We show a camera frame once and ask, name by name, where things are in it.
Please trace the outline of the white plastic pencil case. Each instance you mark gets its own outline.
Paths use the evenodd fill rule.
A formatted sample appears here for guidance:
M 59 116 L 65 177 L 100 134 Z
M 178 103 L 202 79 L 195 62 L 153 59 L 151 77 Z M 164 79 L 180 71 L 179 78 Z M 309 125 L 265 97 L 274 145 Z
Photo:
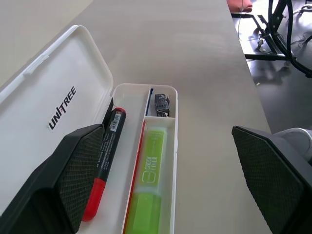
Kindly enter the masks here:
M 170 99 L 157 117 L 155 94 Z M 167 129 L 158 234 L 175 234 L 178 94 L 166 85 L 113 85 L 89 31 L 74 25 L 0 90 L 0 216 L 31 173 L 69 133 L 94 124 L 105 130 L 120 107 L 126 120 L 96 216 L 76 234 L 124 234 L 147 128 Z

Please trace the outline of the red cloth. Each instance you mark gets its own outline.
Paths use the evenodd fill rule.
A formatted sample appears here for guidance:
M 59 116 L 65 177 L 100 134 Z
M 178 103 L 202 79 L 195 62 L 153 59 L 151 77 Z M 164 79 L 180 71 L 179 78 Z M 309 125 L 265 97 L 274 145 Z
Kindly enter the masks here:
M 250 0 L 227 0 L 227 5 L 231 13 L 250 13 L 253 10 L 253 4 Z

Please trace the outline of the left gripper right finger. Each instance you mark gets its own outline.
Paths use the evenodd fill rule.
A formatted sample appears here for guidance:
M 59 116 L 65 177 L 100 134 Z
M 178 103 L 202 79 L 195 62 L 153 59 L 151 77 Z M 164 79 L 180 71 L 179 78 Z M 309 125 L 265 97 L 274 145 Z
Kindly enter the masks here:
M 232 128 L 247 187 L 273 234 L 312 234 L 312 166 L 285 139 Z

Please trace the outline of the black metal wheeled frame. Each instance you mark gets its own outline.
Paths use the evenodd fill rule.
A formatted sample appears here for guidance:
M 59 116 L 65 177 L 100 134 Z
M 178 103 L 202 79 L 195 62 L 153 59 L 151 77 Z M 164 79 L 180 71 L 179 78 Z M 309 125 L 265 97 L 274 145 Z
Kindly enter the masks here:
M 284 18 L 283 12 L 287 8 L 289 0 L 278 0 L 275 10 L 270 10 L 268 19 L 263 15 L 249 14 L 243 12 L 231 13 L 234 19 L 252 19 L 256 24 L 256 29 L 260 33 L 256 41 L 257 48 L 250 54 L 244 54 L 246 59 L 285 61 L 290 64 L 294 59 L 291 49 L 287 48 L 287 40 L 278 33 L 278 28 Z

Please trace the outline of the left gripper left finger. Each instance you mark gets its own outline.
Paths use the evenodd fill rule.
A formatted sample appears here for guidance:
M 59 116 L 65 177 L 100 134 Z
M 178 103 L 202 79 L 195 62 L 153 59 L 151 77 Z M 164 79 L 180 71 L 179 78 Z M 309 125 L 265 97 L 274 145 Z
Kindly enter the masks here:
M 102 124 L 67 134 L 0 216 L 0 234 L 76 234 L 90 197 Z

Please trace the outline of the green highlighter pen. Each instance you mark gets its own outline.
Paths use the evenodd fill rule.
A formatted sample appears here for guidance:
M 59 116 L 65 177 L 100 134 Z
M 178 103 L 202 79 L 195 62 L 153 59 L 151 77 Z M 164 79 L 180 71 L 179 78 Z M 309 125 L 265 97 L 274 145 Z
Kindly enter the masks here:
M 124 234 L 158 234 L 167 129 L 144 131 Z

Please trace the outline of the black binder clip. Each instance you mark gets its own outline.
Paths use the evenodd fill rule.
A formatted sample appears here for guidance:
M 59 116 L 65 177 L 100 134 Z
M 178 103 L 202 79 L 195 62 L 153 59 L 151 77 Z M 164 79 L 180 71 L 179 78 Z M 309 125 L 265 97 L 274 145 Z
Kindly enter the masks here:
M 155 94 L 154 105 L 157 117 L 170 116 L 170 99 L 165 94 Z

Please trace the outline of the red capped black marker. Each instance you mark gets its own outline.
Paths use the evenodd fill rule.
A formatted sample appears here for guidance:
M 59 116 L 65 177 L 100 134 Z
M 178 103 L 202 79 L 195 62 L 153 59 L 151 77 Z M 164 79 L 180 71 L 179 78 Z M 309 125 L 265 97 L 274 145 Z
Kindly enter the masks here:
M 125 120 L 126 112 L 124 109 L 116 107 L 111 112 L 108 128 L 105 130 L 100 148 L 93 187 L 82 217 L 84 222 L 92 220 L 97 214 Z

